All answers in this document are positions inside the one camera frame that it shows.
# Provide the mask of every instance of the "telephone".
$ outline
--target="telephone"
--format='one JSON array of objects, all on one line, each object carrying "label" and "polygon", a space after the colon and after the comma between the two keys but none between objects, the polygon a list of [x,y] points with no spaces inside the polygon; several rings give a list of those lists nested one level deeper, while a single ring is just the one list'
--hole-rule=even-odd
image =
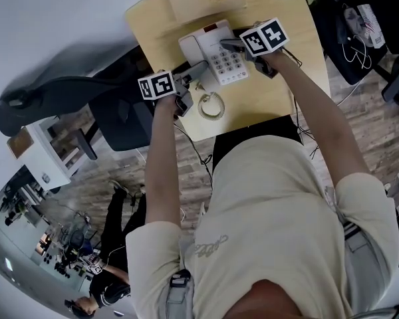
[{"label": "telephone", "polygon": [[207,61],[208,69],[199,82],[207,92],[217,92],[228,85],[248,78],[247,67],[240,53],[224,49],[220,40],[234,38],[227,20],[208,25],[179,39],[179,45],[191,66]]}]

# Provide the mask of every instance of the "bag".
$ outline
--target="bag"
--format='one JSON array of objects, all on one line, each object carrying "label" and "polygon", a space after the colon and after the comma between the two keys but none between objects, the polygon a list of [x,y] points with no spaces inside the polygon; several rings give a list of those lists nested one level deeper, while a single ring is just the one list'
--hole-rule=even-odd
[{"label": "bag", "polygon": [[[399,319],[399,305],[370,311],[388,284],[388,265],[374,239],[336,212],[344,229],[347,298],[352,311],[358,313],[350,319]],[[193,248],[192,242],[180,243],[180,270],[161,292],[159,319],[194,319],[194,279],[184,264],[187,252]]]}]

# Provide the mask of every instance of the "wooden floor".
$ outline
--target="wooden floor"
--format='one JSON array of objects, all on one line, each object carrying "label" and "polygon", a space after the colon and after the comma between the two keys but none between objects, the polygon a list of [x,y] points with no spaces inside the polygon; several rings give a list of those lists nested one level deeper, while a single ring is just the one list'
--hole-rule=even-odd
[{"label": "wooden floor", "polygon": [[[395,56],[388,55],[381,62],[390,69]],[[352,90],[333,63],[327,60],[328,74],[331,84],[331,97],[340,102]],[[381,97],[381,90],[386,82],[375,72],[371,72],[355,90],[351,97],[340,105],[345,113],[359,147],[371,172],[383,183],[391,183],[389,195],[399,204],[399,106],[386,104]],[[88,109],[82,111],[83,126],[89,115]],[[309,152],[316,148],[316,143],[305,136],[305,147]],[[192,232],[198,221],[201,204],[207,206],[211,187],[207,173],[202,167],[185,136],[176,130],[178,167],[180,176],[180,199],[186,217],[182,223],[185,232]],[[213,151],[214,139],[196,143],[203,158]],[[144,159],[148,156],[148,148],[140,148],[129,152],[114,152],[108,144],[97,150],[98,159],[86,163],[72,178],[72,183],[62,187],[61,191],[41,205],[41,210],[54,224],[65,224],[72,221],[74,212],[88,213],[92,219],[92,228],[99,233],[103,230],[106,210],[113,190],[108,185],[109,179],[116,179],[127,186],[131,193],[139,190],[144,182]],[[328,170],[321,153],[316,152],[313,159],[325,186],[331,186]],[[132,208],[129,202],[124,207],[123,225],[130,218]]]}]

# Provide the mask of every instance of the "light wood table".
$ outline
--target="light wood table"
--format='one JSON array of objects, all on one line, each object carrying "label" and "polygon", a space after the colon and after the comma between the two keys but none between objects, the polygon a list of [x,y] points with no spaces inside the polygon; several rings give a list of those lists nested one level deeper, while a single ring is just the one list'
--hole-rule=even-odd
[{"label": "light wood table", "polygon": [[[126,12],[126,20],[155,72],[173,70],[186,61],[178,39],[188,33],[222,19],[237,29],[273,17],[279,18],[288,33],[287,48],[303,62],[302,69],[329,94],[321,44],[305,0],[247,0],[247,8],[210,15],[185,25],[178,24],[168,0],[142,0]],[[219,91],[225,102],[225,114],[218,121],[200,116],[197,105],[203,91],[191,88],[194,107],[180,120],[192,140],[203,140],[293,112],[291,93],[280,74],[270,80],[256,71],[253,63],[248,62],[247,67],[249,78]]]}]

